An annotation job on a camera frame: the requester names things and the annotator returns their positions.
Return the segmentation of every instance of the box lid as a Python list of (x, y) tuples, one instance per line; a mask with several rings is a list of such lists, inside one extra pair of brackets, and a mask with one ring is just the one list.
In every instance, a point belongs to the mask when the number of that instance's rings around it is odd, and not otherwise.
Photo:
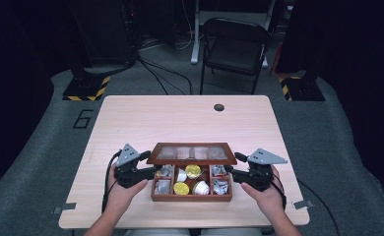
[(237, 161), (227, 143), (158, 143), (148, 164), (225, 164)]

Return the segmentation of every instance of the glass panel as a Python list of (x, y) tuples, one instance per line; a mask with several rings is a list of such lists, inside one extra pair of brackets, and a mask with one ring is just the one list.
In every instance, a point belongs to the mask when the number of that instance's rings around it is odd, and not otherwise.
[(197, 146), (197, 147), (162, 147), (158, 155), (158, 159), (227, 159), (224, 149), (221, 146)]

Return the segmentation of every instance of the dark background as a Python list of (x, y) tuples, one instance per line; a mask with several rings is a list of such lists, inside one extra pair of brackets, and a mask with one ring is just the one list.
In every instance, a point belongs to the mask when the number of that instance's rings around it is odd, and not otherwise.
[[(184, 29), (178, 3), (161, 2), (173, 6), (174, 18), (168, 20)], [(332, 50), (319, 76), (336, 90), (363, 164), (384, 185), (384, 3), (353, 0), (342, 9), (341, 2), (296, 2), (278, 71), (309, 70), (324, 36), (332, 37)], [(194, 1), (185, 5), (193, 20)], [(57, 19), (65, 26), (60, 32)], [(330, 27), (335, 22), (343, 22), (338, 30)], [(63, 44), (57, 43), (60, 38), (72, 45), (77, 64), (92, 66), (67, 1), (0, 0), (0, 178), (48, 106), (53, 93), (50, 78), (70, 69)]]

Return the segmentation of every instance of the black chair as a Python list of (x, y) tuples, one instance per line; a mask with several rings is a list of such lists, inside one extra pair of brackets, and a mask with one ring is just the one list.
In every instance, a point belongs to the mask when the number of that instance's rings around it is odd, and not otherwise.
[(259, 25), (224, 18), (211, 18), (203, 25), (204, 56), (201, 89), (205, 67), (252, 76), (254, 94), (268, 48), (269, 34)]

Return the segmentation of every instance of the human arm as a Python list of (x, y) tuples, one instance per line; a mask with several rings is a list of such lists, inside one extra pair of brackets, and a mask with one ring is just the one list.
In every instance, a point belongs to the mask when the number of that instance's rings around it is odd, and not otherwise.
[[(272, 170), (273, 173), (279, 178), (279, 172), (273, 165)], [(274, 183), (279, 188), (282, 187), (279, 179), (274, 178)], [(257, 206), (272, 223), (276, 235), (301, 235), (285, 213), (282, 196), (275, 187), (271, 186), (263, 192), (255, 190), (253, 187), (244, 182), (241, 183), (241, 187), (256, 201)]]
[(108, 186), (111, 190), (108, 195), (106, 208), (103, 211), (103, 214), (85, 233), (86, 236), (112, 235), (115, 225), (128, 209), (128, 206), (130, 206), (134, 196), (147, 186), (147, 180), (143, 180), (128, 189), (125, 189), (117, 183), (113, 185), (115, 183), (114, 167), (115, 166), (112, 165), (109, 170)]

